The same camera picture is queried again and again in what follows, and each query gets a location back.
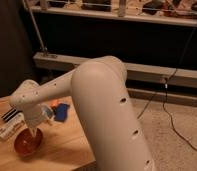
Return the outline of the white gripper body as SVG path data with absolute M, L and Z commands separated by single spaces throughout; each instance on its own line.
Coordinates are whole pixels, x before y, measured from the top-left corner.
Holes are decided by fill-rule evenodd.
M 48 119 L 40 105 L 33 106 L 23 111 L 24 120 L 29 128 L 34 128 Z

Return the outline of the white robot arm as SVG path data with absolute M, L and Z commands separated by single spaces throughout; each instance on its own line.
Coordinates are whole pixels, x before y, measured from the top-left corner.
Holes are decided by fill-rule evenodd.
M 157 171 L 126 89 L 127 69 L 114 56 L 94 58 L 43 85 L 23 81 L 9 104 L 32 134 L 47 119 L 45 101 L 69 96 L 99 171 Z

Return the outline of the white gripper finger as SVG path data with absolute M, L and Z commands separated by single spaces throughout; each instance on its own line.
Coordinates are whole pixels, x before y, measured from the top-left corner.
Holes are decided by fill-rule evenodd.
M 29 131 L 30 131 L 32 137 L 36 137 L 37 127 L 30 127 Z
M 52 121 L 49 118 L 45 119 L 44 123 L 52 126 Z

